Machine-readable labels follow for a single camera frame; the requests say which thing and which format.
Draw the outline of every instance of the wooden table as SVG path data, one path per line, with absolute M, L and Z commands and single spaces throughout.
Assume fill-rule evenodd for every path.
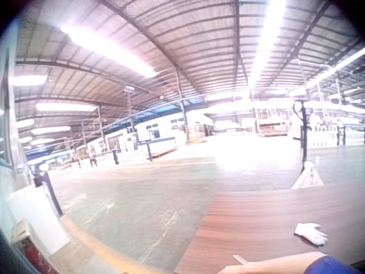
M 365 259 L 365 186 L 220 192 L 176 274 L 213 274 L 239 264 L 322 251 L 352 264 Z M 294 236 L 298 223 L 318 223 L 328 242 L 315 248 Z

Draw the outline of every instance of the ceiling light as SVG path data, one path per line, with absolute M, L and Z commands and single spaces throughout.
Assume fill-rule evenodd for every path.
M 320 81 L 322 81 L 322 80 L 330 77 L 337 70 L 340 70 L 340 69 L 344 68 L 345 66 L 347 66 L 348 64 L 350 64 L 352 61 L 358 59 L 359 57 L 361 57 L 364 54 L 365 54 L 365 48 L 363 48 L 362 50 L 358 51 L 354 55 L 348 57 L 344 61 L 340 62 L 340 64 L 338 64 L 336 66 L 336 68 L 330 68 L 329 70 L 327 70 L 324 73 L 322 73 L 322 74 L 318 75 L 317 77 L 315 77 L 313 80 L 307 82 L 307 88 L 314 87 Z
M 124 91 L 127 93 L 133 93 L 133 92 L 135 92 L 135 88 L 132 86 L 125 86 Z
M 45 143 L 49 143 L 52 142 L 54 139 L 40 139 L 40 140 L 34 140 L 32 142 L 30 142 L 31 145 L 37 145 L 37 144 L 45 144 Z
M 32 124 L 34 124 L 34 120 L 33 119 L 28 119 L 28 120 L 17 121 L 15 123 L 15 126 L 17 128 L 22 128 L 22 127 L 31 126 Z
M 9 78 L 9 83 L 15 87 L 37 86 L 46 82 L 46 75 L 24 75 Z
M 96 106 L 90 104 L 60 104 L 60 103 L 38 103 L 36 109 L 39 111 L 94 111 Z
M 19 142 L 22 143 L 22 144 L 25 144 L 25 143 L 28 143 L 30 141 L 32 141 L 32 137 L 31 136 L 28 136 L 28 137 L 24 137 L 22 139 L 19 139 Z
M 233 97 L 233 92 L 223 92 L 218 94 L 213 94 L 211 96 L 208 96 L 205 98 L 206 101 L 214 101 L 214 100 L 220 100 L 220 99 L 226 99 Z
M 353 88 L 352 90 L 346 90 L 346 91 L 344 91 L 343 93 L 344 94 L 349 94 L 349 93 L 352 93 L 352 92 L 354 92 L 354 91 L 356 91 L 356 90 L 360 90 L 361 88 L 359 88 L 359 87 L 357 87 L 357 88 Z
M 359 107 L 354 107 L 352 105 L 342 106 L 342 110 L 344 110 L 346 112 L 354 112 L 354 113 L 365 114 L 365 109 L 359 108 Z
M 329 99 L 338 99 L 339 98 L 339 95 L 336 93 L 336 94 L 332 94 L 330 96 L 328 96 Z
M 343 67 L 347 66 L 348 64 L 350 64 L 351 62 L 353 62 L 354 60 L 358 59 L 359 57 L 361 57 L 364 54 L 365 54 L 365 47 L 362 50 L 360 50 L 357 53 L 355 53 L 353 56 L 350 56 L 347 59 L 345 59 L 344 61 L 340 62 L 340 64 L 338 64 L 336 66 L 336 69 L 337 70 L 342 69 Z
M 269 59 L 270 52 L 279 34 L 280 25 L 285 11 L 285 3 L 286 0 L 270 1 L 270 6 L 263 22 L 263 29 L 261 31 L 258 49 L 249 77 L 250 88 L 253 88 L 256 85 L 258 77 Z
M 115 42 L 105 39 L 90 30 L 76 26 L 63 26 L 61 30 L 67 33 L 71 40 L 79 46 L 85 47 L 110 60 L 129 67 L 131 70 L 146 76 L 147 78 L 157 75 L 153 68 L 141 61 L 137 56 L 123 49 Z
M 42 127 L 42 128 L 35 128 L 31 132 L 33 134 L 44 134 L 50 132 L 59 132 L 59 131 L 68 131 L 71 127 L 63 126 L 63 127 Z
M 359 103 L 361 103 L 362 102 L 362 100 L 361 99 L 357 99 L 357 100 L 353 100 L 353 101 L 351 101 L 350 103 L 351 104 L 359 104 Z
M 335 68 L 330 68 L 329 70 L 325 71 L 324 73 L 317 75 L 313 80 L 307 82 L 306 87 L 307 88 L 314 87 L 317 83 L 319 83 L 320 81 L 330 77 L 335 72 L 336 72 Z

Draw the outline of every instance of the factory floor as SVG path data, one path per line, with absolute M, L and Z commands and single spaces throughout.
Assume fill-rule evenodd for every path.
M 324 184 L 363 183 L 365 146 L 310 149 Z M 139 264 L 173 272 L 218 191 L 289 189 L 302 151 L 288 137 L 211 136 L 152 163 L 51 178 L 80 230 Z

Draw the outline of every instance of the hand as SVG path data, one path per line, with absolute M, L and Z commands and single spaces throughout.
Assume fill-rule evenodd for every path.
M 319 224 L 298 224 L 297 228 L 295 229 L 295 234 L 299 236 L 303 236 L 308 241 L 315 245 L 324 245 L 328 241 L 328 236 L 318 231 L 317 228 L 320 228 L 321 226 Z
M 231 265 L 229 267 L 225 267 L 218 274 L 243 274 L 243 265 Z

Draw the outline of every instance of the forearm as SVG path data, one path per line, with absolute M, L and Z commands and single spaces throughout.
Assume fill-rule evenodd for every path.
M 303 274 L 308 266 L 325 254 L 310 252 L 242 266 L 242 274 Z

